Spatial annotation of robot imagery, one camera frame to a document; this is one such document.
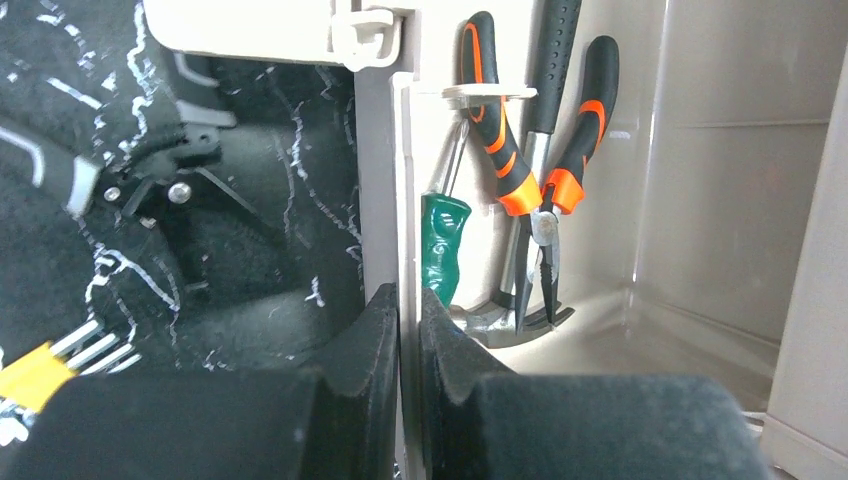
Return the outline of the beige plastic tool box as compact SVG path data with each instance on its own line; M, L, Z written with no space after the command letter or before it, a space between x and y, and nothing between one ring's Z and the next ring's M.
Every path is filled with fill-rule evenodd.
M396 281L420 338L419 197L447 146L458 34L494 17L526 85L539 1L149 1L192 54L357 64L365 286ZM680 372L721 382L798 479L847 475L847 5L586 1L550 151L573 131L585 51L620 48L617 104L585 196L560 220L573 315L495 348L528 374Z

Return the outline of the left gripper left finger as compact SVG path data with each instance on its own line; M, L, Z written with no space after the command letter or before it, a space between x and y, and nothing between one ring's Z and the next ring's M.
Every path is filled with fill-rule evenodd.
M92 375L49 400L5 479L389 479L397 289L302 365Z

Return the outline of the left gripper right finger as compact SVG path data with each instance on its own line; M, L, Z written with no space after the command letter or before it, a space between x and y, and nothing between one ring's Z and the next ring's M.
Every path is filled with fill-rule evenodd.
M769 479L738 403L687 375L521 375L430 290L419 324L433 479Z

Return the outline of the red needle nose pliers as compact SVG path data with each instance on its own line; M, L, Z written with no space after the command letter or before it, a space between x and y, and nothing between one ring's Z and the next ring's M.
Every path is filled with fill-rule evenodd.
M595 37L584 57L577 121L564 153L548 167L554 133L571 61L581 4L547 1L537 34L532 75L536 91L519 145L506 114L507 99L485 94L466 103L467 117L479 135L496 175L496 198L515 218L513 312L517 332L528 325L532 283L540 280L544 318L554 321L560 271L559 218L572 213L585 196L587 165L602 143L618 97L620 53L609 35Z

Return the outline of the green handle screwdriver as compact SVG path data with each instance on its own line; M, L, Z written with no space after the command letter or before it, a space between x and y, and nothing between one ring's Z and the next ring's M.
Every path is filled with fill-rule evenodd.
M445 307L450 306L459 284L458 253L472 212L466 202L452 195L468 134L468 121L459 120L439 182L421 197L421 282Z

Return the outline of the orange handle pliers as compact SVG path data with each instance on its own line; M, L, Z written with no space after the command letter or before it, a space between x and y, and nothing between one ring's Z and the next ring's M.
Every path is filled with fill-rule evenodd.
M225 211L256 229L268 223L243 197L209 171L223 158L220 133L236 126L219 97L209 58L166 50L179 124L131 149L115 169L50 141L23 124L1 119L1 158L75 217L95 201L124 217L158 218L171 208Z

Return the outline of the black handle hammer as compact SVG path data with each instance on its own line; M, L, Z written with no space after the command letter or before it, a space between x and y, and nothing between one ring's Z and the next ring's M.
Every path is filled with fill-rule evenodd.
M516 333L554 322L558 307L559 234L556 208L543 192L554 133L571 61L581 2L544 1L531 35L535 44L531 87L536 95L523 120L519 145L506 114L506 99L480 100L467 108L496 176L496 198L512 217L508 249L513 260L512 311Z

